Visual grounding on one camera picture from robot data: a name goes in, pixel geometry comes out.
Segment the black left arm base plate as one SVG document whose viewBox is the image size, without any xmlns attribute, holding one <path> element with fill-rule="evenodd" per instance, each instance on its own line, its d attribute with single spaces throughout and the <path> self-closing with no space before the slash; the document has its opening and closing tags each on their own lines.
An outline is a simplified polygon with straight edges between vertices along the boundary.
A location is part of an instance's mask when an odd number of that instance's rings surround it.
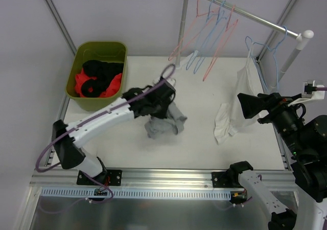
<svg viewBox="0 0 327 230">
<path fill-rule="evenodd" d="M 122 170 L 107 168 L 106 171 L 100 173 L 96 177 L 93 177 L 93 180 L 107 186 L 120 186 L 122 180 L 122 174 L 123 174 Z M 95 182 L 87 178 L 82 171 L 79 171 L 78 173 L 76 184 L 81 186 L 97 185 Z"/>
</svg>

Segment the black tank top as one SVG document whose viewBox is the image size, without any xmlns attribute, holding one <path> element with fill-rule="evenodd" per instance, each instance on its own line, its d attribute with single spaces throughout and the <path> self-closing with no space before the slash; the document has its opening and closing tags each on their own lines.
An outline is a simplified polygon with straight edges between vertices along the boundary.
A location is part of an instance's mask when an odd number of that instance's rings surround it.
<svg viewBox="0 0 327 230">
<path fill-rule="evenodd" d="M 108 80 L 119 73 L 123 73 L 124 64 L 117 62 L 104 62 L 89 60 L 82 65 L 82 70 L 89 77 L 97 77 L 100 80 Z"/>
</svg>

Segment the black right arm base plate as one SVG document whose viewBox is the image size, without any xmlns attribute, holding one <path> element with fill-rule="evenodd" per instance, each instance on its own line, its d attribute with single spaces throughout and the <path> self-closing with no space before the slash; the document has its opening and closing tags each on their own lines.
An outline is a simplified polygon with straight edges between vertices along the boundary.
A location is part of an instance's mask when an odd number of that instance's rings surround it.
<svg viewBox="0 0 327 230">
<path fill-rule="evenodd" d="M 213 188 L 241 188 L 238 182 L 238 175 L 232 172 L 212 172 L 212 185 Z"/>
</svg>

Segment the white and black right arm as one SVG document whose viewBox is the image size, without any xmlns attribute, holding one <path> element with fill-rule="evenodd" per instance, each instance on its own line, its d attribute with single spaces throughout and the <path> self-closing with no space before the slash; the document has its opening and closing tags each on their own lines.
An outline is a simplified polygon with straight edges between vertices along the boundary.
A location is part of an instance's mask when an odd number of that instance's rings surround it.
<svg viewBox="0 0 327 230">
<path fill-rule="evenodd" d="M 304 122 L 305 99 L 278 93 L 237 95 L 245 119 L 261 111 L 260 124 L 272 124 L 292 154 L 291 164 L 298 188 L 298 209 L 292 211 L 265 187 L 247 161 L 230 165 L 225 172 L 233 187 L 243 187 L 268 218 L 269 229 L 326 229 L 326 116 Z"/>
</svg>

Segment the white garment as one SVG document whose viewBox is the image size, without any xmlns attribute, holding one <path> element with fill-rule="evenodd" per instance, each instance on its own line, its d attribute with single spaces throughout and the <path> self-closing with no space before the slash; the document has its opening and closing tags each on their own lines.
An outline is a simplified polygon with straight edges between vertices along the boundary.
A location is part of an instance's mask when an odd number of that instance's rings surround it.
<svg viewBox="0 0 327 230">
<path fill-rule="evenodd" d="M 254 124 L 260 117 L 259 114 L 248 116 L 247 111 L 243 110 L 246 106 L 246 99 L 248 97 L 256 97 L 260 92 L 260 88 L 256 87 L 255 82 L 251 79 L 256 74 L 256 71 L 252 71 L 250 67 L 252 53 L 253 46 L 250 46 L 245 66 L 237 72 L 237 81 L 232 100 L 221 104 L 217 112 L 214 137 L 219 145 L 243 131 L 246 127 Z"/>
</svg>

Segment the grey tank top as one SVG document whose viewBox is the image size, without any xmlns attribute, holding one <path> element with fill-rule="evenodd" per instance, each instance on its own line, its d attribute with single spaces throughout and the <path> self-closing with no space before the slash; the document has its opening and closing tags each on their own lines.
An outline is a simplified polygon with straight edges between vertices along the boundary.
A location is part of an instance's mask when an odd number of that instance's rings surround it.
<svg viewBox="0 0 327 230">
<path fill-rule="evenodd" d="M 167 117 L 159 119 L 151 117 L 144 125 L 147 132 L 147 136 L 151 139 L 158 138 L 161 134 L 172 132 L 174 135 L 178 135 L 184 131 L 184 124 L 187 120 L 179 108 L 174 102 L 172 102 L 167 110 Z"/>
</svg>

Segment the light blue wire hanger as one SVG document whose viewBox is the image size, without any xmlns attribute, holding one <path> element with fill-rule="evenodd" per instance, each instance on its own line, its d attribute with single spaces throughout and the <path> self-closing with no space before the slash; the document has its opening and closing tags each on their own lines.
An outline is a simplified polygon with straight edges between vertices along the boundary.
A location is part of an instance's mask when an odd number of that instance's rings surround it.
<svg viewBox="0 0 327 230">
<path fill-rule="evenodd" d="M 205 21 L 198 35 L 192 41 L 195 43 L 194 51 L 191 54 L 185 69 L 189 70 L 194 64 L 194 74 L 198 72 L 203 61 L 206 58 L 204 51 L 207 49 L 212 49 L 216 41 L 220 37 L 218 36 L 216 39 L 212 39 L 213 34 L 215 34 L 215 31 L 219 27 L 220 21 L 225 19 L 223 17 L 224 11 L 221 12 L 221 5 L 214 7 L 214 1 L 215 0 L 211 0 L 208 7 L 208 12 L 205 14 L 201 14 L 201 16 L 205 16 Z"/>
</svg>

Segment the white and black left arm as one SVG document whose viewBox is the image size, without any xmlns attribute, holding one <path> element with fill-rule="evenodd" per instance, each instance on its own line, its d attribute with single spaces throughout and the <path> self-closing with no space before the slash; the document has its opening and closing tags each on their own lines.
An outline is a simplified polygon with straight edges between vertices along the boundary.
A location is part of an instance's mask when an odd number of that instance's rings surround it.
<svg viewBox="0 0 327 230">
<path fill-rule="evenodd" d="M 107 129 L 138 117 L 166 118 L 175 95 L 175 88 L 162 81 L 154 86 L 131 88 L 111 104 L 78 121 L 66 124 L 57 120 L 53 124 L 52 141 L 59 165 L 65 170 L 84 172 L 94 184 L 102 184 L 106 168 L 84 145 Z"/>
</svg>

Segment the red tank top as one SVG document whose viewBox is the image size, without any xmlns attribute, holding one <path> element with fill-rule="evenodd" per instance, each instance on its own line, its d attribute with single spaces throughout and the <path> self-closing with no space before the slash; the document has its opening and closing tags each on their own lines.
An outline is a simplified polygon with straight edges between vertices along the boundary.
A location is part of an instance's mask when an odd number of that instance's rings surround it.
<svg viewBox="0 0 327 230">
<path fill-rule="evenodd" d="M 75 75 L 75 92 L 81 98 L 109 98 L 115 95 L 121 87 L 122 73 L 100 80 L 89 77 L 84 70 Z"/>
</svg>

